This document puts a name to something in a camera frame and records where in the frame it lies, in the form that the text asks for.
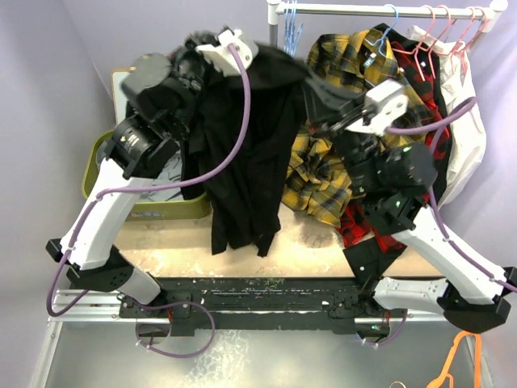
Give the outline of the black t-shirt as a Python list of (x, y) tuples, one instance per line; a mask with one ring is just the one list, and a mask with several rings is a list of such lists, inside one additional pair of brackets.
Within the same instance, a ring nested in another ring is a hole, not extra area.
[[(245, 140), (232, 162), (203, 183), (213, 208), (214, 255), (250, 244), (259, 256), (267, 255), (280, 230), (278, 212), (292, 143), (306, 120), (301, 91), (305, 65), (268, 44), (258, 49), (247, 70), (251, 105)], [(244, 109), (242, 80), (224, 79), (197, 106), (191, 136), (182, 144), (187, 178), (217, 167), (237, 141)]]

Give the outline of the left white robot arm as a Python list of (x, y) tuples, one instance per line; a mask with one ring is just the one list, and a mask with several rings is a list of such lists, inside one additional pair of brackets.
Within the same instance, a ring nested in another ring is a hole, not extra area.
[(168, 183), (166, 188), (207, 182), (235, 159), (250, 119), (246, 71), (258, 53), (256, 44), (243, 44), (240, 35), (227, 30), (205, 43), (193, 37), (169, 55), (145, 54), (121, 80), (126, 116), (107, 140), (98, 178), (76, 221), (61, 239), (47, 245), (59, 269), (84, 292), (122, 293), (149, 317), (165, 310), (162, 287), (120, 254), (116, 236), (140, 196), (159, 190), (157, 179), (179, 143), (191, 137), (192, 121), (207, 101), (208, 85), (215, 77), (236, 79), (244, 88), (237, 138), (207, 172)]

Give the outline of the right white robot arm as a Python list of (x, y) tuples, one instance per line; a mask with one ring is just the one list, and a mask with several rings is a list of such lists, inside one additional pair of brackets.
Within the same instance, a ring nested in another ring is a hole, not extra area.
[(368, 316), (426, 311), (476, 334), (503, 325), (511, 311), (506, 297), (516, 289), (515, 268), (494, 264), (441, 221), (432, 191), (437, 171), (426, 145), (382, 145), (386, 134), (398, 133), (393, 122), (408, 108), (403, 85), (388, 79), (352, 92), (309, 74), (302, 91), (312, 133), (333, 143), (368, 223), (412, 247), (440, 274), (428, 281), (371, 277), (360, 309)]

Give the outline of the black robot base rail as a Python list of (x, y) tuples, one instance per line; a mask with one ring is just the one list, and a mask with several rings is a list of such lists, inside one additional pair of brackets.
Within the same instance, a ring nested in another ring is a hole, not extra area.
[(159, 311), (145, 310), (119, 294), (121, 318), (144, 323), (160, 336), (192, 336), (197, 330), (331, 331), (384, 338), (389, 320), (403, 318), (368, 301), (346, 277), (171, 277), (159, 279)]

